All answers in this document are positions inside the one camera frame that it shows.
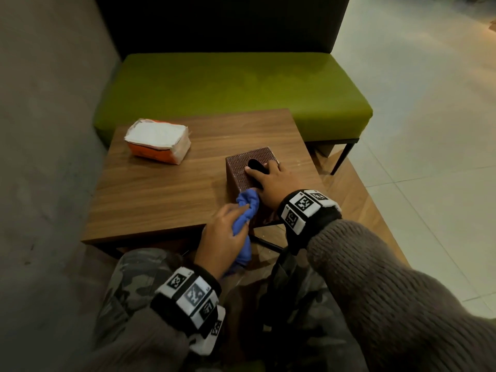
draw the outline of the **cleaning cloth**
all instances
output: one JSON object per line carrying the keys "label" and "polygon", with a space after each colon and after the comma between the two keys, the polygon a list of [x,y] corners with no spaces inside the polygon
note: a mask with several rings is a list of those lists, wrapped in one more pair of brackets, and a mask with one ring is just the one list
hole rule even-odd
{"label": "cleaning cloth", "polygon": [[[250,208],[245,211],[241,216],[234,221],[232,224],[232,233],[233,235],[239,234],[239,231],[243,228],[245,223],[249,221],[251,218],[255,216],[258,210],[258,206],[260,204],[260,200],[258,199],[258,194],[253,189],[247,189],[244,192],[240,193],[238,198],[236,198],[236,202],[239,206],[244,206],[246,204],[250,204]],[[251,261],[251,243],[250,237],[247,236],[245,240],[245,245],[243,245],[243,249],[239,252],[238,257],[236,257],[236,263],[242,266],[246,266]]]}

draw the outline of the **sweater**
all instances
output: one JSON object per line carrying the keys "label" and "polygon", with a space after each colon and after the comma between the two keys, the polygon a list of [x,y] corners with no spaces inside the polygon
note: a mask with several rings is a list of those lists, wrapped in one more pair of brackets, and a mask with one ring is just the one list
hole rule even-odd
{"label": "sweater", "polygon": [[[403,265],[364,226],[335,220],[310,239],[307,257],[369,370],[496,370],[496,326],[470,315],[436,279]],[[78,370],[175,371],[188,352],[184,333],[145,308]]]}

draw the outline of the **green cushion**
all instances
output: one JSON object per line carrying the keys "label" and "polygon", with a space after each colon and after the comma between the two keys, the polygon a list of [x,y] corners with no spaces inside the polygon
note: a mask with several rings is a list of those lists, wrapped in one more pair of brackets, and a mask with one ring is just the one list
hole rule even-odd
{"label": "green cushion", "polygon": [[107,144],[118,125],[289,108],[304,141],[358,138],[372,109],[327,53],[137,53],[95,115]]}

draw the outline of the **orange packaging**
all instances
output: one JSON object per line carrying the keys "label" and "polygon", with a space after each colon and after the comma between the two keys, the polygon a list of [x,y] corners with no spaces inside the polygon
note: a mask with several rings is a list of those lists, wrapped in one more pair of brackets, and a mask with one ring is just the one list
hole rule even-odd
{"label": "orange packaging", "polygon": [[187,126],[140,118],[124,140],[133,155],[160,162],[180,164],[191,146]]}

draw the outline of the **gray wall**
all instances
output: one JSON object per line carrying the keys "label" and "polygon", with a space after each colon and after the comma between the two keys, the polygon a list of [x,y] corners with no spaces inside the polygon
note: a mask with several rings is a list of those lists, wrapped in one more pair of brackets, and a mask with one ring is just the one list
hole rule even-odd
{"label": "gray wall", "polygon": [[118,63],[93,0],[0,0],[0,369],[87,352],[113,261],[78,243]]}

